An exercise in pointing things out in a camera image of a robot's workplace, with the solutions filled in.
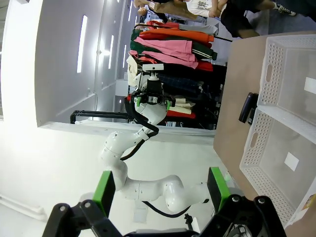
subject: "gray floor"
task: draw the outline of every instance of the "gray floor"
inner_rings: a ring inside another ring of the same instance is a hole
[[[316,31],[316,22],[309,17],[304,17],[298,14],[297,16],[287,16],[280,14],[276,10],[261,11],[257,13],[248,12],[247,18],[250,24],[260,35],[271,35],[278,33],[298,32],[298,31]],[[214,18],[208,18],[207,23],[216,25],[219,23],[218,36],[238,40],[239,38],[232,38],[231,34],[226,28]],[[230,42],[220,39],[215,39],[213,43],[213,50],[218,53],[216,64],[223,64],[227,62],[230,53]]]

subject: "black pants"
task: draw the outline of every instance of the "black pants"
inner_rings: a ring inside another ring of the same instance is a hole
[[[244,16],[246,10],[258,12],[256,6],[263,0],[230,0],[221,15],[221,22],[233,37],[240,37],[238,31],[252,30],[248,19]]]

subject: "shoe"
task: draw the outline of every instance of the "shoe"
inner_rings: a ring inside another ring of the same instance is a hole
[[[288,14],[288,15],[290,15],[290,16],[295,16],[295,15],[296,15],[296,12],[291,11],[291,10],[285,8],[285,7],[282,6],[281,4],[278,4],[278,3],[277,3],[276,6],[278,7],[279,13],[285,13],[285,14]]]

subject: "screw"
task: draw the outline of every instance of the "screw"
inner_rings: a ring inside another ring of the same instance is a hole
[[[239,201],[239,197],[233,197],[232,200],[233,200],[233,202],[238,202]]]
[[[260,204],[264,204],[264,203],[265,203],[265,200],[261,197],[261,198],[258,199],[258,202],[259,202]]]

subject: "white label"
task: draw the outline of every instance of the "white label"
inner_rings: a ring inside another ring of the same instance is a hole
[[[316,94],[316,79],[306,78],[304,90]]]
[[[284,163],[285,163],[288,167],[290,167],[291,170],[295,171],[298,162],[299,162],[299,160],[298,160],[294,155],[292,155],[290,152],[287,153],[287,156],[286,156],[286,158],[285,158]]]

